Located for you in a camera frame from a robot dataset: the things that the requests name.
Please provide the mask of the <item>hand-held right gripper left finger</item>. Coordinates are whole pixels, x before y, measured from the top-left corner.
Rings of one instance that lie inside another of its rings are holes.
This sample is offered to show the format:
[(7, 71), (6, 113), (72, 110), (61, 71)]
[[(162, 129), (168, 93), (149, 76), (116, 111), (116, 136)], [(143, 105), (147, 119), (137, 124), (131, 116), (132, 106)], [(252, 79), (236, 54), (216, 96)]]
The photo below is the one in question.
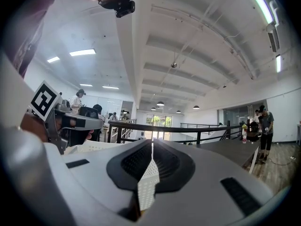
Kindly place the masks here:
[(64, 156), (76, 224), (150, 226), (140, 212), (138, 184), (151, 156), (150, 140)]

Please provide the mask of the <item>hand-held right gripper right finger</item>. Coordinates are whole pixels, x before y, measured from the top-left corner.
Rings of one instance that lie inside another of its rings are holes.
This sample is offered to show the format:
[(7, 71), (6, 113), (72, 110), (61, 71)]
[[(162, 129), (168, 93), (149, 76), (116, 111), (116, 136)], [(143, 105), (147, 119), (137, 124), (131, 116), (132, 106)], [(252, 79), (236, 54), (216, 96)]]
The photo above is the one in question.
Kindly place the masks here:
[(251, 217), (273, 196), (240, 165), (216, 152), (156, 140), (159, 171), (143, 226), (228, 226)]

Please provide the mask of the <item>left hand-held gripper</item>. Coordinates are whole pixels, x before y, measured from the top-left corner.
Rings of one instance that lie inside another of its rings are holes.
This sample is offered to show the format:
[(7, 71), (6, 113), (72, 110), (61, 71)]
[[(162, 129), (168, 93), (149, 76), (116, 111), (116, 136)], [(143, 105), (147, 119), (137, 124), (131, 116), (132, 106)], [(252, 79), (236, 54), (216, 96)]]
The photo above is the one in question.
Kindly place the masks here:
[(83, 144), (90, 131), (103, 127), (100, 119), (69, 113), (67, 101), (46, 81), (36, 89), (30, 107), (43, 120), (48, 142), (56, 145), (60, 154), (67, 147)]

